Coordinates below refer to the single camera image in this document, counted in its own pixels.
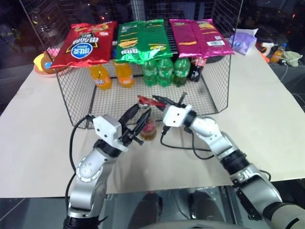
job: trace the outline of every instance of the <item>metal wire basket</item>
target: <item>metal wire basket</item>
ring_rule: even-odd
[[[237,27],[243,0],[20,0],[33,29],[50,56],[60,48],[73,23],[102,23],[117,21],[125,23],[137,20],[164,19],[166,32],[173,53],[177,53],[168,19],[213,18],[217,29],[228,38]],[[35,24],[34,18],[46,18],[44,26]],[[57,79],[72,125],[86,114],[110,114],[119,119],[134,103],[137,95],[151,97],[162,95],[178,101],[182,92],[188,95],[185,103],[191,104],[197,113],[215,114],[228,106],[228,88],[231,56],[209,58],[202,72],[202,80],[187,82],[185,86],[163,88],[148,87],[142,79],[139,65],[131,64],[135,85],[123,88],[115,76],[112,64],[105,64],[112,78],[112,88],[101,91],[95,86],[87,68],[72,68],[57,73]],[[153,109],[152,114],[161,120],[162,114]],[[138,117],[129,123],[134,124]],[[83,123],[81,128],[92,128]]]

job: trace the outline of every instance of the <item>bottle label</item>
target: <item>bottle label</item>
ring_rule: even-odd
[[[199,72],[197,71],[192,72],[191,81],[199,81]]]
[[[206,58],[192,58],[192,64],[204,67],[206,64]]]
[[[172,69],[170,71],[159,70],[159,75],[164,78],[171,78],[172,73],[173,73]]]
[[[175,70],[175,75],[177,77],[186,77],[188,74],[189,74],[189,71],[187,71],[187,70],[183,70],[183,71]]]
[[[147,124],[144,126],[142,131],[150,132],[156,128],[156,121],[154,119],[149,119]]]
[[[97,85],[102,85],[102,84],[105,83],[105,81],[104,81],[104,80],[95,80],[95,83],[96,83]]]
[[[123,84],[129,84],[129,83],[132,82],[132,80],[133,80],[133,75],[130,76],[130,79],[124,80],[124,81],[123,81]]]
[[[155,68],[154,70],[144,70],[144,75],[146,76],[153,76],[157,74],[157,69]]]

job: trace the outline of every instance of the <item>chip bag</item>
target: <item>chip bag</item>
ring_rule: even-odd
[[[141,63],[138,52],[138,24],[133,21],[119,26],[118,45],[116,51],[117,62]]]
[[[193,31],[202,52],[202,58],[234,54],[229,42],[216,29],[212,19],[194,21]]]
[[[51,68],[90,67],[109,62],[115,26],[115,21],[97,25],[71,25],[71,30]]]
[[[137,64],[172,57],[163,19],[120,25],[116,55],[117,62]]]
[[[168,43],[163,19],[143,21],[138,25],[139,56],[142,63],[173,56]]]
[[[200,57],[201,49],[192,29],[193,20],[170,19],[179,58]]]

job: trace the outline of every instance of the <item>table surface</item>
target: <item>table surface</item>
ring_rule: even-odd
[[[229,106],[211,116],[273,181],[305,177],[305,114],[257,50],[232,56]],[[160,145],[161,127],[158,123],[153,141],[132,143],[119,156],[108,193],[231,184],[215,158],[202,161],[191,150]],[[0,198],[64,196],[73,174],[68,156],[71,130],[56,78],[31,72],[0,117]],[[88,154],[96,140],[93,130],[78,130],[74,161]],[[164,141],[191,145],[181,129],[171,129]],[[205,146],[198,138],[195,143]]]

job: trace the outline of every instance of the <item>red chip bag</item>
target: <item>red chip bag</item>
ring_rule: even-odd
[[[90,67],[109,62],[115,26],[115,21],[73,24],[51,68]]]

